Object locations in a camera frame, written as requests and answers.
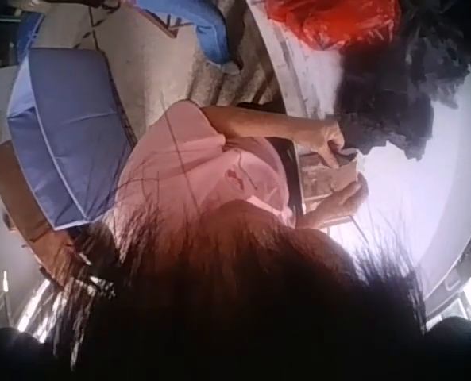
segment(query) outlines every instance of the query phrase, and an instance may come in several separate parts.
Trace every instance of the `tiled floor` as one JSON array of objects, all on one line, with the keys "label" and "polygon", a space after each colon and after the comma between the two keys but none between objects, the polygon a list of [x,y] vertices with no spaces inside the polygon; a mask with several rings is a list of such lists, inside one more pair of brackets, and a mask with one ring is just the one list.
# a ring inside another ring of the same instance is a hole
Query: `tiled floor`
[{"label": "tiled floor", "polygon": [[[138,137],[174,101],[189,98],[200,105],[266,102],[276,96],[277,81],[261,36],[245,2],[221,0],[230,43],[244,63],[240,75],[222,74],[198,49],[192,26],[176,39],[129,7],[106,17],[94,10],[98,46],[106,53],[122,104]],[[39,47],[95,48],[87,7],[54,5],[47,12],[36,45]]]}]

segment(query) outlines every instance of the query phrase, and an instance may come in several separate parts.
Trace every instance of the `dark hair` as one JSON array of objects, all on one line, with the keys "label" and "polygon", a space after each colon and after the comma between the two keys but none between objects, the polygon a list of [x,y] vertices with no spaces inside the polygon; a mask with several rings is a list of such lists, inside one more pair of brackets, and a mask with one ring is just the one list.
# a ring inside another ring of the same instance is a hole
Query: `dark hair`
[{"label": "dark hair", "polygon": [[414,273],[403,275],[402,252],[362,253],[356,271],[333,271],[322,260],[339,255],[333,245],[318,253],[279,229],[234,231],[235,248],[185,233],[166,249],[158,220],[132,219],[116,253],[125,259],[103,264],[109,282],[95,296],[71,289],[56,355],[73,360],[78,377],[403,374],[424,334],[422,295]]}]

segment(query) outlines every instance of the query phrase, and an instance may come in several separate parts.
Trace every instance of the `blue cushion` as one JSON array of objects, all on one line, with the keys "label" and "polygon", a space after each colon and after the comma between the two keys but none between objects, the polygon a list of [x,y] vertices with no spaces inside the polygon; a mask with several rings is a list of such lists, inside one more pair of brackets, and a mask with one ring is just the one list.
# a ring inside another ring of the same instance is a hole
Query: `blue cushion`
[{"label": "blue cushion", "polygon": [[54,229],[100,218],[114,203],[132,144],[104,55],[31,49],[8,109],[22,172]]}]

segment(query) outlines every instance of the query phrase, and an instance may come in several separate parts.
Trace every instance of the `hand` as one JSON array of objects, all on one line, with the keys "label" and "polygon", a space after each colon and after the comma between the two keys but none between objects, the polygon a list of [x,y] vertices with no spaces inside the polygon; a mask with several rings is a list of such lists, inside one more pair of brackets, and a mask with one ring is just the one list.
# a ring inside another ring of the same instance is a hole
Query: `hand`
[{"label": "hand", "polygon": [[369,189],[363,175],[359,173],[357,181],[347,185],[338,192],[326,197],[315,210],[323,221],[353,216],[368,198]]},{"label": "hand", "polygon": [[331,168],[339,168],[334,152],[345,145],[345,138],[336,121],[311,121],[296,130],[293,141],[317,152]]}]

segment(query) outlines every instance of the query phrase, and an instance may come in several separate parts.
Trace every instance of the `red plastic bag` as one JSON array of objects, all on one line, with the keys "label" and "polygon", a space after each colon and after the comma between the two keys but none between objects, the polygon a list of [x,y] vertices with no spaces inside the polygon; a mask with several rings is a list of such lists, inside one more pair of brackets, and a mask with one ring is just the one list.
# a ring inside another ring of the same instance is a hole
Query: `red plastic bag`
[{"label": "red plastic bag", "polygon": [[265,0],[267,15],[314,49],[340,49],[392,40],[398,0]]}]

